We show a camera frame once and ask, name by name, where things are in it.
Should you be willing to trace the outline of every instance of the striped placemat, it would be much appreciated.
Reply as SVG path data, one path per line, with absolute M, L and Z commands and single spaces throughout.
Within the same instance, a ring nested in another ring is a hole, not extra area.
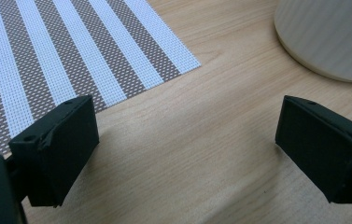
M 0 153 L 70 98 L 99 112 L 198 66 L 145 0 L 0 0 Z

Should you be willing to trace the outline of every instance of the white container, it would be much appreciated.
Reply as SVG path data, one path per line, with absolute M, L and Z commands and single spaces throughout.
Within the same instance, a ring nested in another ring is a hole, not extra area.
M 280 0 L 275 28 L 297 61 L 323 76 L 352 81 L 352 0 Z

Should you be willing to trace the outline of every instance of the white stripe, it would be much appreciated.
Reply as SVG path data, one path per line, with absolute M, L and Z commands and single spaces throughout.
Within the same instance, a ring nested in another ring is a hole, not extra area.
M 196 58 L 176 37 L 146 0 L 124 1 L 181 74 L 200 66 Z
M 106 26 L 106 29 L 114 38 L 118 47 L 126 57 L 127 61 L 140 78 L 146 89 L 158 86 L 163 79 L 150 63 L 147 56 L 135 43 L 132 36 L 123 26 L 120 19 L 109 6 L 106 0 L 90 0 L 91 5 Z
M 76 97 L 76 93 L 65 73 L 62 61 L 51 42 L 49 32 L 39 15 L 34 0 L 17 0 L 21 17 L 33 43 L 36 57 L 56 105 Z
M 0 14 L 0 94 L 11 137 L 34 122 Z
M 77 46 L 80 56 L 91 73 L 105 103 L 114 105 L 126 100 L 126 95 L 120 84 L 112 74 L 106 60 L 95 45 L 73 4 L 69 0 L 55 0 L 53 3 L 59 11 L 68 33 Z

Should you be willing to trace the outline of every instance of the table surface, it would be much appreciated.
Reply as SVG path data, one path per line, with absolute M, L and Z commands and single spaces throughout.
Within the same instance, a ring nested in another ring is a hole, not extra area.
M 352 223 L 275 145 L 284 95 L 352 119 L 352 83 L 279 44 L 277 0 L 149 0 L 202 63 L 97 115 L 101 143 L 62 207 L 30 223 Z

